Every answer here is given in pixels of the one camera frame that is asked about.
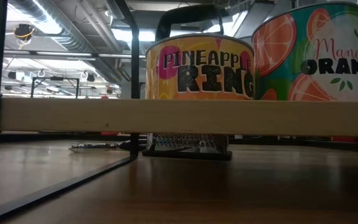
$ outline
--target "ceiling light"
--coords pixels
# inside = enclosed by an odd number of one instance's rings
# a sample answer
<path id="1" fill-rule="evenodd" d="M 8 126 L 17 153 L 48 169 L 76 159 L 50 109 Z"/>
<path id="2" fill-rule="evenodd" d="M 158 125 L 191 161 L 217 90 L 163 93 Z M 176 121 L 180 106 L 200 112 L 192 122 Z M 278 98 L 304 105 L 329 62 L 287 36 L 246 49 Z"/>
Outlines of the ceiling light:
<path id="1" fill-rule="evenodd" d="M 199 34 L 201 32 L 198 31 L 187 31 L 187 30 L 171 30 L 170 37 L 184 35 L 184 34 Z"/>
<path id="2" fill-rule="evenodd" d="M 20 96 L 30 98 L 30 94 L 26 93 L 3 93 L 3 96 Z M 51 94 L 33 94 L 33 97 L 51 97 Z M 63 98 L 63 99 L 74 99 L 75 96 L 66 96 L 66 95 L 53 95 L 54 98 Z M 100 99 L 100 96 L 78 96 L 78 99 L 85 99 L 86 97 L 91 99 Z M 106 99 L 118 99 L 116 96 L 105 96 Z"/>
<path id="3" fill-rule="evenodd" d="M 95 60 L 96 60 L 96 58 L 67 57 L 67 60 L 86 60 L 86 61 L 95 61 Z"/>
<path id="4" fill-rule="evenodd" d="M 59 90 L 60 92 L 66 93 L 66 95 L 68 94 L 69 96 L 75 96 L 74 93 L 70 93 L 69 91 L 66 90 Z"/>
<path id="5" fill-rule="evenodd" d="M 9 73 L 7 74 L 7 77 L 8 77 L 8 78 L 11 78 L 11 79 L 16 79 L 16 72 L 9 72 Z"/>
<path id="6" fill-rule="evenodd" d="M 4 49 L 4 54 L 9 54 L 9 55 L 29 55 L 30 52 L 25 51 L 25 50 L 6 50 L 6 49 Z"/>
<path id="7" fill-rule="evenodd" d="M 23 88 L 23 87 L 20 87 L 21 91 L 25 92 L 25 93 L 31 93 L 29 90 Z"/>
<path id="8" fill-rule="evenodd" d="M 88 71 L 92 71 L 93 73 L 96 72 L 94 67 L 89 66 L 87 63 L 81 60 L 40 59 L 39 62 L 45 64 L 48 67 L 56 68 L 57 70 L 76 70 L 76 71 L 88 70 Z"/>
<path id="9" fill-rule="evenodd" d="M 15 9 L 15 7 L 12 6 L 12 4 L 7 5 L 7 11 L 6 11 L 6 20 L 7 21 L 28 21 L 28 17 L 18 10 Z"/>
<path id="10" fill-rule="evenodd" d="M 23 71 L 16 71 L 16 79 L 22 82 L 32 82 L 30 76 L 26 76 Z"/>
<path id="11" fill-rule="evenodd" d="M 112 94 L 112 89 L 111 89 L 110 87 L 107 87 L 106 92 L 107 92 L 108 94 Z"/>
<path id="12" fill-rule="evenodd" d="M 42 83 L 43 85 L 49 85 L 48 83 L 41 82 L 40 80 L 35 80 L 35 82 L 37 82 L 37 83 Z"/>
<path id="13" fill-rule="evenodd" d="M 86 78 L 86 81 L 94 82 L 94 74 L 93 73 L 88 74 L 88 77 Z"/>
<path id="14" fill-rule="evenodd" d="M 44 65 L 41 65 L 29 58 L 14 58 L 11 60 L 12 60 L 12 63 L 9 65 L 9 68 L 24 68 L 24 67 L 27 67 L 27 68 L 35 67 L 35 68 L 39 68 L 39 69 L 47 68 Z"/>
<path id="15" fill-rule="evenodd" d="M 241 13 L 237 13 L 232 16 L 232 22 L 224 22 L 223 23 L 223 31 L 224 35 L 228 35 L 230 37 L 233 37 L 234 34 L 237 32 L 237 30 L 240 28 L 242 21 L 246 18 L 248 11 L 244 11 Z M 215 24 L 211 26 L 210 28 L 203 31 L 203 33 L 208 32 L 219 32 L 220 26 L 219 24 Z"/>
<path id="16" fill-rule="evenodd" d="M 59 89 L 56 87 L 53 87 L 53 86 L 48 86 L 45 89 L 50 93 L 58 93 L 59 92 Z"/>
<path id="17" fill-rule="evenodd" d="M 35 27 L 32 27 L 28 24 L 19 24 L 19 27 L 14 29 L 14 35 L 19 40 L 22 40 L 22 43 L 26 45 L 30 43 L 34 30 Z"/>
<path id="18" fill-rule="evenodd" d="M 117 40 L 122 40 L 125 42 L 132 41 L 132 32 L 129 30 L 121 30 L 121 29 L 111 29 L 115 38 Z M 139 41 L 154 41 L 155 35 L 154 32 L 150 30 L 140 30 L 139 31 Z"/>

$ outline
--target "green leaf illustration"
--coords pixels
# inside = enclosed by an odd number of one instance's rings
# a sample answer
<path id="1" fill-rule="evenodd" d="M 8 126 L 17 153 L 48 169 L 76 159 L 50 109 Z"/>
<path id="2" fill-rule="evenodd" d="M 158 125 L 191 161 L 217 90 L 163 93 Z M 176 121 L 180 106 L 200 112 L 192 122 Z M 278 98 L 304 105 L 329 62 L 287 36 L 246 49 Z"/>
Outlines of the green leaf illustration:
<path id="1" fill-rule="evenodd" d="M 341 86 L 339 87 L 339 91 L 342 91 L 345 88 L 345 81 L 341 82 Z"/>
<path id="2" fill-rule="evenodd" d="M 339 81 L 341 81 L 341 78 L 334 78 L 333 80 L 331 80 L 331 83 L 339 83 Z"/>
<path id="3" fill-rule="evenodd" d="M 309 40 L 307 38 L 299 41 L 298 44 L 295 45 L 293 51 L 293 57 L 291 61 L 291 71 L 292 74 L 301 72 L 301 64 L 305 60 L 305 51 L 308 46 Z"/>
<path id="4" fill-rule="evenodd" d="M 268 89 L 274 89 L 277 93 L 277 100 L 288 100 L 288 92 L 291 89 L 291 86 L 293 82 L 291 82 L 287 78 L 277 78 L 277 79 L 270 79 L 266 80 L 266 82 L 259 83 L 259 86 L 263 86 L 263 88 L 258 88 L 257 91 L 259 91 L 259 97 L 258 99 L 261 99 L 263 96 L 263 91 L 261 90 L 268 90 Z"/>
<path id="5" fill-rule="evenodd" d="M 350 81 L 347 81 L 347 87 L 349 87 L 349 89 L 353 90 L 353 84 Z"/>

